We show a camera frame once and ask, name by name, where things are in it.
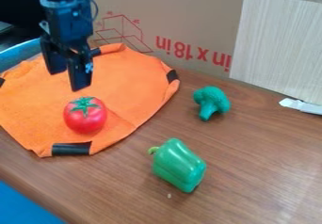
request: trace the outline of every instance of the green broccoli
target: green broccoli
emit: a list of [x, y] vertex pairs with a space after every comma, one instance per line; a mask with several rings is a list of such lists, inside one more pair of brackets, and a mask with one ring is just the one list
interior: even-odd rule
[[216, 87], [207, 86], [197, 89], [193, 93], [194, 101], [200, 105], [199, 117], [207, 121], [215, 113], [225, 113], [231, 107], [231, 103], [225, 93]]

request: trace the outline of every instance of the orange cloth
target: orange cloth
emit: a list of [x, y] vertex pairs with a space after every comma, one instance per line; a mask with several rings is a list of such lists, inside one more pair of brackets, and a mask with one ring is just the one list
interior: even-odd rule
[[[42, 56], [4, 72], [0, 124], [40, 157], [51, 156], [57, 143], [89, 141], [89, 154], [94, 154], [133, 133], [179, 87], [175, 72], [156, 57], [121, 43], [103, 46], [101, 52], [93, 60], [91, 86], [76, 92], [71, 91], [67, 71], [50, 75]], [[80, 135], [64, 122], [65, 105], [82, 96], [96, 97], [107, 107], [107, 121], [99, 133]]]

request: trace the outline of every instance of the red tomato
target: red tomato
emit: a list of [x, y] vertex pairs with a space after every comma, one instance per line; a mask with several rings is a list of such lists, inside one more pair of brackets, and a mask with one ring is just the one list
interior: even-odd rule
[[105, 105], [93, 97], [82, 97], [71, 101], [64, 109], [64, 120], [67, 126], [81, 134], [101, 129], [106, 117]]

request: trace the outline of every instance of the pepper stem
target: pepper stem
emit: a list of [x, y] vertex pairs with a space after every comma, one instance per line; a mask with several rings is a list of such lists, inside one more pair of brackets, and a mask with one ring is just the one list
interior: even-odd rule
[[154, 154], [155, 152], [157, 152], [157, 150], [159, 150], [159, 147], [151, 147], [148, 150], [148, 154]]
[[203, 102], [201, 103], [201, 110], [199, 112], [199, 117], [203, 121], [208, 121], [216, 111], [217, 111], [217, 107], [214, 105], [214, 103]]

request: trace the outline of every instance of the blue object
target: blue object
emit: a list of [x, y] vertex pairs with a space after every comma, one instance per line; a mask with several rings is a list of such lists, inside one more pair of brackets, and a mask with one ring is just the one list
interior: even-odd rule
[[0, 182], [1, 224], [62, 224], [58, 217]]
[[28, 40], [0, 52], [0, 72], [40, 53], [40, 39]]

